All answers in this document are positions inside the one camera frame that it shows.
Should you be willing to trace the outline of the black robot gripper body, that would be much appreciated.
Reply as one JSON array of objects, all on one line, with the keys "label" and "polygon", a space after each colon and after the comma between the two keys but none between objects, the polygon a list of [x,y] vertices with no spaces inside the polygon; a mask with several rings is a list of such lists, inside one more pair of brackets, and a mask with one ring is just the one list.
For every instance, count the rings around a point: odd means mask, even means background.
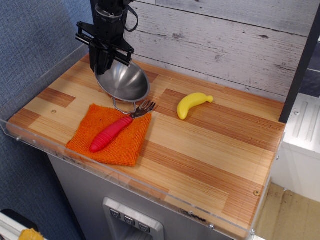
[{"label": "black robot gripper body", "polygon": [[90,44],[95,44],[108,52],[116,52],[114,61],[130,66],[135,50],[124,39],[124,33],[135,31],[135,28],[129,29],[126,26],[128,13],[134,15],[135,11],[131,7],[117,7],[113,10],[95,7],[94,13],[94,24],[77,22],[76,39],[88,45],[88,48]]}]

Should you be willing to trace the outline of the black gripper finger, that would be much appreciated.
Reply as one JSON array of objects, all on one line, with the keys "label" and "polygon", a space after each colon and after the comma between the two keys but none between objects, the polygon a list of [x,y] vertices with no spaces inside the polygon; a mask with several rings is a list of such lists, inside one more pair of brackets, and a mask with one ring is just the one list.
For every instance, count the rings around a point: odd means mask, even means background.
[{"label": "black gripper finger", "polygon": [[109,52],[94,43],[89,45],[90,68],[97,75],[104,75],[109,69]]},{"label": "black gripper finger", "polygon": [[115,51],[108,51],[106,55],[106,70],[109,70],[112,65],[114,60],[117,57],[117,53]]}]

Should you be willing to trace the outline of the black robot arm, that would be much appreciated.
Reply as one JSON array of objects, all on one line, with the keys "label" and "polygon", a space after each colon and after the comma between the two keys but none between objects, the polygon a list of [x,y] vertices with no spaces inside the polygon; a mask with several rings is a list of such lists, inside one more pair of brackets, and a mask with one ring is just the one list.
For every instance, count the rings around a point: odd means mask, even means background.
[{"label": "black robot arm", "polygon": [[90,68],[97,75],[108,71],[114,61],[130,66],[134,48],[124,39],[124,33],[133,32],[127,28],[128,13],[138,15],[130,7],[131,0],[92,0],[93,24],[77,22],[76,39],[89,48]]}]

